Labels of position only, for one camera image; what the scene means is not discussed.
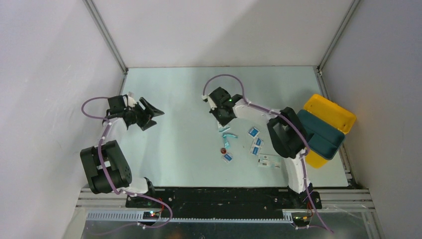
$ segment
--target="yellow container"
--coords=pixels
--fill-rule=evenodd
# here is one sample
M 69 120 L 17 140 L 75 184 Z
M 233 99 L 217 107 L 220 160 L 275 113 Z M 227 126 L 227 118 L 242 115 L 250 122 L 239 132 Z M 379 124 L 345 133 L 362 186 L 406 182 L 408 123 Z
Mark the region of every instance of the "yellow container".
M 304 110 L 320 118 L 343 134 L 349 133 L 356 121 L 356 116 L 353 113 L 317 94 L 314 94 L 306 102 Z M 306 156 L 306 162 L 313 168 L 320 168 L 328 160 L 311 150 Z

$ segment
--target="white table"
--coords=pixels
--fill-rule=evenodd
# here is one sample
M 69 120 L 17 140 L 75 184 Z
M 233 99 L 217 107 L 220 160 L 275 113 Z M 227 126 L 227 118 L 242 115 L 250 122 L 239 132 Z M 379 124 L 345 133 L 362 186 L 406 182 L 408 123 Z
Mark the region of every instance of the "white table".
M 234 159 L 221 159 L 223 147 L 210 107 L 201 99 L 206 81 L 217 74 L 239 77 L 252 102 L 270 108 L 292 107 L 296 112 L 314 93 L 319 93 L 312 67 L 195 67 L 195 68 L 131 68 L 123 94 L 133 92 L 138 100 L 165 112 L 154 118 L 152 128 L 141 131 L 129 127 L 123 137 L 122 149 L 134 176 L 149 178 L 154 186 L 180 187 L 286 187 L 287 172 L 257 166 L 258 159 L 249 153 L 252 138 L 247 131 L 256 126 L 264 140 L 261 153 L 277 155 L 266 127 L 253 125 L 244 119 L 234 119 L 228 132 L 229 152 Z M 239 84 L 231 78 L 215 79 L 207 93 L 218 86 L 231 95 L 241 94 Z M 309 178 L 316 187 L 347 186 L 340 156 L 320 169 L 308 165 Z

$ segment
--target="white wall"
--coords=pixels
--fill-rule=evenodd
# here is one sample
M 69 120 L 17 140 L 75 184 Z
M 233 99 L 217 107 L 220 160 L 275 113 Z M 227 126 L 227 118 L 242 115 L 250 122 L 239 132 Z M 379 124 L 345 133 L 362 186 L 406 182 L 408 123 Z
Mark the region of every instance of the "white wall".
M 357 115 L 346 146 L 387 238 L 421 238 L 422 1 L 363 1 L 323 77 Z
M 96 0 L 128 67 L 317 65 L 351 0 Z
M 122 75 L 82 0 L 1 1 L 0 21 L 1 238 L 58 239 L 86 184 L 79 152 L 101 131 L 80 106 Z

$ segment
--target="blue label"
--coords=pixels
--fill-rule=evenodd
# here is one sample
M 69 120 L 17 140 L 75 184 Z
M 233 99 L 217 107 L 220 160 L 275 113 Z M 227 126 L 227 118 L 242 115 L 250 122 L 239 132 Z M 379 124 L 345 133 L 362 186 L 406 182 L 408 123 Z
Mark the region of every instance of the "blue label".
M 226 154 L 224 157 L 227 159 L 227 161 L 231 161 L 231 160 L 233 159 L 233 158 L 232 158 L 232 157 L 230 157 L 230 155 L 228 155 L 228 154 Z
M 252 154 L 257 155 L 258 154 L 258 150 L 259 150 L 258 147 L 254 147 L 253 148 L 253 151 L 252 151 Z
M 249 131 L 249 134 L 250 134 L 251 136 L 255 137 L 255 136 L 258 134 L 258 130 L 257 130 L 257 129 L 255 129 L 255 128 L 253 128 L 253 129 L 251 129 L 251 130 Z

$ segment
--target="perforated metal strip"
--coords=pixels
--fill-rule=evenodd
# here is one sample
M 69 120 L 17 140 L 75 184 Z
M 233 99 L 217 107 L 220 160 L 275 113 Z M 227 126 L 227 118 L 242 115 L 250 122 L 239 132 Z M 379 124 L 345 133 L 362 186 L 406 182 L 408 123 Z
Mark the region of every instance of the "perforated metal strip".
M 155 220 L 144 220 L 143 211 L 106 211 L 90 210 L 88 211 L 87 221 L 119 221 L 119 222 L 148 222 Z M 200 218 L 173 218 L 176 223 L 290 223 L 292 213 L 283 212 L 283 219 L 200 219 Z M 159 221 L 166 221 L 168 218 L 160 218 Z

